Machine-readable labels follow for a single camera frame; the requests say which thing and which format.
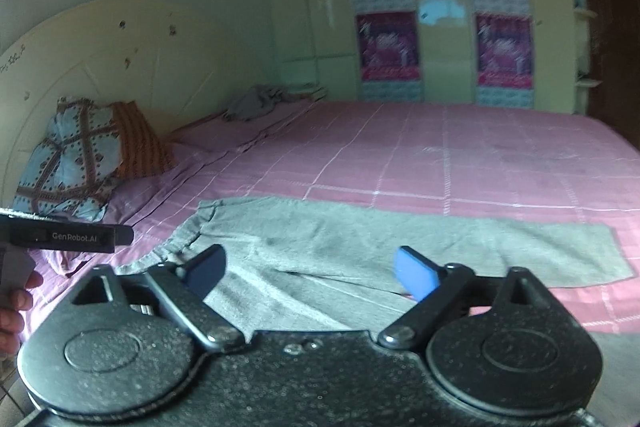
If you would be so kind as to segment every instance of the screw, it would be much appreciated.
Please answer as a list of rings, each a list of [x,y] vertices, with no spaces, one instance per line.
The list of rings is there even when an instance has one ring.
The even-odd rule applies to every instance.
[[[311,341],[306,341],[306,342],[303,344],[303,347],[304,347],[307,351],[316,351],[316,350],[318,350],[318,349],[320,349],[320,348],[322,347],[322,342],[320,342],[320,341],[316,341],[315,339],[314,339],[314,340],[311,340]]]
[[[286,346],[284,346],[284,352],[287,353],[287,355],[291,355],[292,357],[302,355],[304,350],[305,348],[300,344],[287,344]]]
[[[233,326],[220,326],[207,334],[207,338],[216,344],[234,344],[240,339],[241,333]]]
[[[415,337],[415,331],[409,326],[391,326],[384,333],[385,341],[389,344],[400,344]]]

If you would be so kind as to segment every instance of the wooden door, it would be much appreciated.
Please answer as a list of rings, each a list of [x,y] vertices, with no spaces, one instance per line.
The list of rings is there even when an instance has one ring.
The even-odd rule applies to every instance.
[[[587,0],[591,22],[588,114],[640,148],[640,0]]]

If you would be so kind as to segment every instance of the cream headboard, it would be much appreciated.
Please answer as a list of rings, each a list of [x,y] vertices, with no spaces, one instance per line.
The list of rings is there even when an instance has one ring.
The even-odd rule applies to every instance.
[[[0,58],[0,181],[11,206],[60,96],[135,100],[159,134],[265,81],[220,23],[161,0],[97,0],[62,12]]]

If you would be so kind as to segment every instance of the human hand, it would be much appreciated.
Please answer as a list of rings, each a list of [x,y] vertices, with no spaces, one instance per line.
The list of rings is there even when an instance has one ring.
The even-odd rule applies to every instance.
[[[0,353],[15,355],[20,348],[18,335],[24,329],[24,319],[18,312],[25,312],[33,308],[33,296],[27,289],[37,288],[44,280],[42,275],[34,271],[31,273],[24,290],[15,290],[11,293],[13,310],[0,309]]]

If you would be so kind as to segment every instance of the pillow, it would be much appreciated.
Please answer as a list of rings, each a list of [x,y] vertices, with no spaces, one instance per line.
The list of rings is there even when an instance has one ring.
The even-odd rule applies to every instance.
[[[115,102],[110,107],[120,134],[122,163],[117,170],[118,178],[158,176],[175,167],[171,148],[160,141],[136,102]]]
[[[100,221],[116,187],[119,164],[113,111],[85,98],[61,98],[47,136],[22,174],[13,207],[42,216]]]

